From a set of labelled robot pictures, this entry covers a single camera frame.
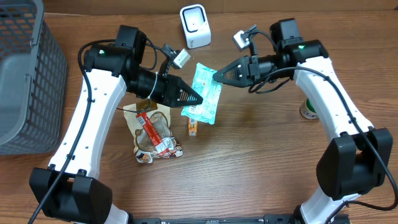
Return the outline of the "teal white snack packet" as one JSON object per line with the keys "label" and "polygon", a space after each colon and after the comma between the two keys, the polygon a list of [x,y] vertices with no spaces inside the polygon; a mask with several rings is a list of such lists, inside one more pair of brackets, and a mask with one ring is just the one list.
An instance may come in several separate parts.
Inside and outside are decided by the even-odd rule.
{"label": "teal white snack packet", "polygon": [[218,102],[223,88],[222,83],[213,79],[216,72],[217,70],[197,63],[192,88],[203,98],[203,102],[200,105],[185,106],[181,112],[182,116],[203,123],[215,123]]}

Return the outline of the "orange snack packet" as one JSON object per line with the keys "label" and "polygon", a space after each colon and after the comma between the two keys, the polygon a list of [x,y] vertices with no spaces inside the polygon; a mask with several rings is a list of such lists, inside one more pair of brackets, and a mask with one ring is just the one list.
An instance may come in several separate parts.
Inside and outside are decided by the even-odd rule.
{"label": "orange snack packet", "polygon": [[196,136],[197,133],[198,133],[198,121],[193,118],[189,118],[188,119],[188,135]]}

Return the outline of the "white brown snack bag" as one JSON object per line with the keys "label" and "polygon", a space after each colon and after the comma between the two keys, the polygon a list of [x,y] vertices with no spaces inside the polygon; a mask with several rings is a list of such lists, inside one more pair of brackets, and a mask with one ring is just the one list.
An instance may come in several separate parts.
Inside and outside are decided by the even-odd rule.
{"label": "white brown snack bag", "polygon": [[168,106],[142,101],[126,105],[122,110],[134,139],[134,157],[137,162],[150,164],[154,159],[183,156],[183,149],[170,128]]}

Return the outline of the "red white snack packet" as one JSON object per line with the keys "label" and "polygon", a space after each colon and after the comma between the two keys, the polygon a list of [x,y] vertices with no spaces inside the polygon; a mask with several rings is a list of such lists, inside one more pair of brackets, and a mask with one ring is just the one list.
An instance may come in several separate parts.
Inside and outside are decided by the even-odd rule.
{"label": "red white snack packet", "polygon": [[147,113],[139,113],[136,116],[138,122],[140,125],[144,128],[145,132],[147,133],[150,141],[154,145],[156,151],[158,154],[160,154],[160,157],[162,157],[165,154],[165,150],[168,149],[167,145],[163,143],[162,138],[159,136],[158,132],[155,130],[155,127],[153,126],[152,122],[150,121],[150,118],[148,117]]}

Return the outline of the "green lid Knorr jar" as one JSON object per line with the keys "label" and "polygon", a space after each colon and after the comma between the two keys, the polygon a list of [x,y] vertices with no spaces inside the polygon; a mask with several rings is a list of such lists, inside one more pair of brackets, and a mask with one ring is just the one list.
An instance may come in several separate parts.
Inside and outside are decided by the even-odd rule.
{"label": "green lid Knorr jar", "polygon": [[306,119],[318,118],[318,115],[308,98],[300,105],[300,113]]}

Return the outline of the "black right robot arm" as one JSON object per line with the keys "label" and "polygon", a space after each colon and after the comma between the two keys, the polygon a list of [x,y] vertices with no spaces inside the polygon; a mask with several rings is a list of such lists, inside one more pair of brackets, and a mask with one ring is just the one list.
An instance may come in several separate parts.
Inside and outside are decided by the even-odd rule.
{"label": "black right robot arm", "polygon": [[272,55],[260,57],[254,37],[256,26],[237,32],[234,43],[249,49],[243,56],[216,72],[217,82],[250,93],[263,93],[266,83],[294,81],[305,93],[321,121],[328,147],[316,167],[318,188],[290,215],[266,215],[266,223],[348,223],[341,211],[358,204],[359,197],[381,186],[385,180],[397,184],[388,169],[393,138],[386,128],[377,129],[357,109],[340,83],[326,48],[319,40],[304,40],[296,20],[271,25],[266,37]]}

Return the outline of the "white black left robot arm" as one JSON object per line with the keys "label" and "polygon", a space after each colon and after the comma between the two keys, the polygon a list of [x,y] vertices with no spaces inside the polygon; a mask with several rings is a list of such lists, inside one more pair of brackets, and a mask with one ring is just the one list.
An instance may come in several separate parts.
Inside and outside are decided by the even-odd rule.
{"label": "white black left robot arm", "polygon": [[147,104],[170,108],[199,105],[202,97],[171,68],[190,59],[185,49],[154,47],[165,55],[158,72],[142,67],[151,41],[137,27],[121,26],[115,39],[89,42],[78,51],[83,75],[80,97],[64,139],[46,168],[35,168],[29,185],[37,213],[72,223],[132,223],[98,179],[104,141],[119,102],[133,93]]}

